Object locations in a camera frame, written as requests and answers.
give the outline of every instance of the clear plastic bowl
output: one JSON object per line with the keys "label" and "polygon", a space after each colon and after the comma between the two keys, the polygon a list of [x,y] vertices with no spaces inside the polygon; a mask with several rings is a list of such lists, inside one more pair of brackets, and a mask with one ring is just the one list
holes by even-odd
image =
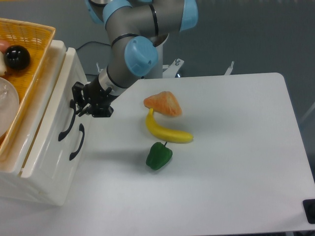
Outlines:
{"label": "clear plastic bowl", "polygon": [[0,77],[0,144],[14,121],[19,106],[19,95],[15,87]]}

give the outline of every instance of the black drawer handle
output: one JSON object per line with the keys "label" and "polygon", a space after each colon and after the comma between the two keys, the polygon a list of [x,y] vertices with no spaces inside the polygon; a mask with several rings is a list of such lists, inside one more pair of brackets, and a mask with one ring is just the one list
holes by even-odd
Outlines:
{"label": "black drawer handle", "polygon": [[72,153],[70,154],[70,157],[69,157],[69,160],[70,160],[70,161],[73,160],[73,159],[78,155],[78,153],[80,152],[81,147],[82,147],[82,145],[83,145],[84,136],[85,136],[83,124],[80,124],[79,130],[82,132],[82,139],[81,139],[81,142],[80,142],[80,146],[79,146],[78,150],[76,150],[75,152],[72,152]]}
{"label": "black drawer handle", "polygon": [[66,131],[63,131],[59,134],[58,136],[58,141],[60,142],[62,139],[64,139],[68,133],[70,132],[70,130],[72,129],[73,127],[73,124],[74,124],[74,120],[75,120],[75,113],[76,113],[76,109],[75,109],[75,102],[73,99],[71,99],[70,101],[70,108],[73,109],[73,115],[72,115],[72,118],[71,118],[71,122],[70,122],[70,125],[69,125],[69,128],[66,130]]}

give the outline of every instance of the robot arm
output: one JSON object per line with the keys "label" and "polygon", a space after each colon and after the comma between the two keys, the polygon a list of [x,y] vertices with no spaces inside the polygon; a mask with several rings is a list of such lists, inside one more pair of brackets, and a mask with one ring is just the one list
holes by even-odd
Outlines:
{"label": "robot arm", "polygon": [[79,116],[109,117],[110,103],[157,63],[149,38],[190,29],[198,20],[195,0],[154,0],[137,7],[127,0],[108,1],[86,0],[94,21],[105,24],[114,59],[90,84],[73,86]]}

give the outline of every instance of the gray floor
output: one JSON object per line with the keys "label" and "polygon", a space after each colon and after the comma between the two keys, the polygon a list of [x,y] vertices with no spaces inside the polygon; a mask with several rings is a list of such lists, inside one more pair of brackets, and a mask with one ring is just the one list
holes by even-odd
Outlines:
{"label": "gray floor", "polygon": [[[197,0],[196,28],[170,35],[164,64],[185,60],[183,76],[222,75],[235,61],[234,74],[284,75],[298,122],[315,102],[314,0]],[[0,17],[54,26],[55,39],[77,48],[88,41],[108,43],[102,25],[90,20],[83,0],[0,2]],[[105,67],[110,48],[88,45],[78,53],[86,73]],[[315,118],[301,131],[315,169]]]}

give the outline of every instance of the blue joint cover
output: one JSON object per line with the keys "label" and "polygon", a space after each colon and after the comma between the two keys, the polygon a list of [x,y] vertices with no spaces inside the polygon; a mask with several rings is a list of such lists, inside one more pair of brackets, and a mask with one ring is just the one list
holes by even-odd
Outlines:
{"label": "blue joint cover", "polygon": [[185,0],[180,32],[195,27],[197,25],[197,22],[198,7],[196,0]]}
{"label": "blue joint cover", "polygon": [[124,6],[129,6],[132,7],[130,2],[128,2],[127,0],[112,0],[111,2],[109,2],[103,10],[103,20],[104,20],[104,24],[106,26],[106,22],[108,20],[108,18],[115,12],[117,11],[119,8],[122,8]]}
{"label": "blue joint cover", "polygon": [[90,2],[89,0],[85,0],[85,5],[87,6],[88,8],[88,11],[90,13],[90,17],[92,18],[93,22],[96,23],[96,24],[103,24],[103,21],[100,20],[97,15],[95,14],[93,8],[91,7],[90,5]]}
{"label": "blue joint cover", "polygon": [[158,51],[150,40],[137,36],[126,45],[125,62],[132,74],[141,77],[148,74],[158,62]]}

